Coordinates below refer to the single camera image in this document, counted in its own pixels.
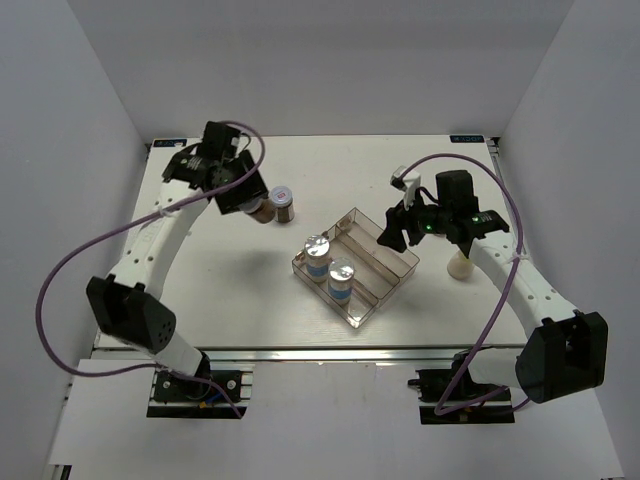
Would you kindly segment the brown spice jar red label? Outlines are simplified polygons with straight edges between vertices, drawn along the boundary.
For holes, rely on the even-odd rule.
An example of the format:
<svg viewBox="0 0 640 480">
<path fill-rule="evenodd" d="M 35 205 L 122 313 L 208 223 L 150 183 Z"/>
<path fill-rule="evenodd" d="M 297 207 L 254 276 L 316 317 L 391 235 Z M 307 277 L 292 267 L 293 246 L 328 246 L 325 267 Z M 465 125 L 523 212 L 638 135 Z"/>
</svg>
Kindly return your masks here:
<svg viewBox="0 0 640 480">
<path fill-rule="evenodd" d="M 270 191 L 269 198 L 274 207 L 275 220 L 278 223 L 286 224 L 295 218 L 293 193 L 288 187 L 274 187 Z"/>
</svg>

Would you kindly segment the blue label bottle silver cap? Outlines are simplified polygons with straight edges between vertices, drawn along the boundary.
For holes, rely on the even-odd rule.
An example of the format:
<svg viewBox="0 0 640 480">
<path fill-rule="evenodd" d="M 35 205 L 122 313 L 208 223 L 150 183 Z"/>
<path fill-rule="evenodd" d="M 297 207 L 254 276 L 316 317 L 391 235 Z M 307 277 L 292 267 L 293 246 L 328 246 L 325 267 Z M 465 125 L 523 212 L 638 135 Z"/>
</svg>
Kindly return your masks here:
<svg viewBox="0 0 640 480">
<path fill-rule="evenodd" d="M 306 239 L 303 247 L 306 271 L 315 283 L 327 279 L 330 260 L 330 241 L 323 235 L 313 235 Z"/>
</svg>

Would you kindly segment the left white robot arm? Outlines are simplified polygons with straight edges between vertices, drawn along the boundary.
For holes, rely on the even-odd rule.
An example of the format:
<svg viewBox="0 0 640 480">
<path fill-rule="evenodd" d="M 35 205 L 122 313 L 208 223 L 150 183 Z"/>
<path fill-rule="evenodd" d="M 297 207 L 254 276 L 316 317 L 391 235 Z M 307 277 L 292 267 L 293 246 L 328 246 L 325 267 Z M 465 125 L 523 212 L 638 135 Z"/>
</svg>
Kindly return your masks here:
<svg viewBox="0 0 640 480">
<path fill-rule="evenodd" d="M 161 297 L 169 270 L 191 227 L 210 204 L 259 223 L 274 217 L 258 160 L 239 145 L 257 139 L 248 126 L 210 121 L 201 140 L 173 155 L 149 219 L 142 222 L 119 262 L 86 292 L 99 330 L 175 372 L 177 387 L 199 399 L 211 387 L 205 354 L 176 330 L 175 314 Z"/>
</svg>

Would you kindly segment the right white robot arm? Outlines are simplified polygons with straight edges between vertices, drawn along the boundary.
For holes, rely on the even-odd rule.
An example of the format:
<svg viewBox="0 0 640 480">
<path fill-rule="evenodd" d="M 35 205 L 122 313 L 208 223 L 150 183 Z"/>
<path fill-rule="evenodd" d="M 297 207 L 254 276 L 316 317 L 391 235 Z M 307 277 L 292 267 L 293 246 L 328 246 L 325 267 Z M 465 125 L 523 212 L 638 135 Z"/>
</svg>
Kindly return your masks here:
<svg viewBox="0 0 640 480">
<path fill-rule="evenodd" d="M 453 390 L 472 399 L 487 385 L 521 389 L 537 404 L 596 388 L 604 381 L 608 325 L 566 300 L 532 262 L 517 252 L 518 240 L 494 210 L 481 210 L 466 170 L 436 176 L 437 201 L 424 203 L 419 176 L 399 167 L 391 184 L 403 199 L 386 213 L 378 244 L 399 253 L 425 235 L 443 235 L 505 294 L 527 337 L 525 346 L 481 346 L 457 360 Z"/>
</svg>

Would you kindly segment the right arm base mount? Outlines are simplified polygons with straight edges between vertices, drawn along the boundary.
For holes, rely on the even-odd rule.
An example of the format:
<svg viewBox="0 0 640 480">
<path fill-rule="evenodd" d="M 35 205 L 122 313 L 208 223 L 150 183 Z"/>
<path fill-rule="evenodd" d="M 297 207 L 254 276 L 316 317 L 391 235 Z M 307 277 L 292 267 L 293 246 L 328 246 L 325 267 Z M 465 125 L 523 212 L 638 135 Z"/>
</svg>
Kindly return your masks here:
<svg viewBox="0 0 640 480">
<path fill-rule="evenodd" d="M 465 401 L 473 400 L 471 406 L 464 407 L 446 415 L 438 416 L 435 407 L 449 385 L 454 374 L 447 369 L 417 370 L 413 378 L 407 381 L 407 387 L 418 394 L 420 424 L 436 425 L 489 425 L 513 424 L 514 413 L 511 411 L 511 393 L 508 389 L 487 400 L 479 400 L 498 386 L 479 384 L 471 380 L 465 373 L 460 382 L 444 403 L 444 408 L 458 406 Z"/>
</svg>

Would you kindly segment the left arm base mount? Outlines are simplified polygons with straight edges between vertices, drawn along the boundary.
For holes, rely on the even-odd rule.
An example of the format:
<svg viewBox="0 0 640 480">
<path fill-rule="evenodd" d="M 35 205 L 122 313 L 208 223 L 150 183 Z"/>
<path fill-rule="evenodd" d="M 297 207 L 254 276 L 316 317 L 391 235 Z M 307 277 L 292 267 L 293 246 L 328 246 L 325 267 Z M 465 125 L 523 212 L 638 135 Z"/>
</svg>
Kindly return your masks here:
<svg viewBox="0 0 640 480">
<path fill-rule="evenodd" d="M 153 376 L 146 417 L 151 419 L 240 420 L 252 395 L 253 366 L 237 362 L 210 364 L 218 387 L 179 379 L 158 369 Z"/>
</svg>

